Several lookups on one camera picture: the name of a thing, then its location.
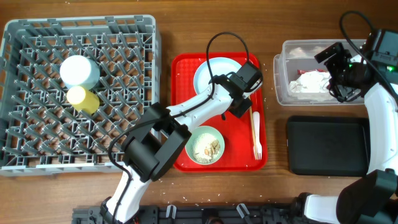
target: plastic crate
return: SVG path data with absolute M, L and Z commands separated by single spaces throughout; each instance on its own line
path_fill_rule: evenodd
M 366 40 L 353 40 L 357 47 Z M 357 53 L 346 40 L 287 40 L 282 46 L 282 53 L 274 58 L 274 83 L 279 104 L 282 106 L 305 105 L 358 105 L 363 104 L 363 98 L 349 103 L 340 103 L 329 93 L 293 93 L 289 83 L 299 78 L 297 70 L 327 70 L 323 63 L 318 63 L 314 56 L 336 42 L 341 42 L 354 57 Z
M 71 55 L 100 66 L 94 114 L 66 100 L 59 69 Z M 110 140 L 159 101 L 161 40 L 152 16 L 13 20 L 0 56 L 0 175 L 119 171 L 108 161 Z

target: white cup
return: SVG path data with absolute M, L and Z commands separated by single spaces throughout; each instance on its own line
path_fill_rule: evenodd
M 73 55 L 61 64 L 60 75 L 68 89 L 81 86 L 90 90 L 100 79 L 100 68 L 84 56 Z

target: black tray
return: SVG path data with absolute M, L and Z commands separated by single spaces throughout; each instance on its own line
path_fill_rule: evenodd
M 292 116 L 287 137 L 294 174 L 362 177 L 368 171 L 367 118 Z

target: fork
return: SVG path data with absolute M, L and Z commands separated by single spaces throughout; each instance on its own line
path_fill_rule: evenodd
M 262 146 L 260 143 L 260 113 L 253 112 L 254 133 L 256 134 L 257 158 L 262 159 Z

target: yellow cup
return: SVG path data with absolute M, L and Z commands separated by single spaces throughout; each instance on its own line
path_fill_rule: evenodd
M 100 107 L 98 96 L 81 86 L 70 88 L 67 99 L 76 110 L 83 110 L 88 114 L 93 114 Z

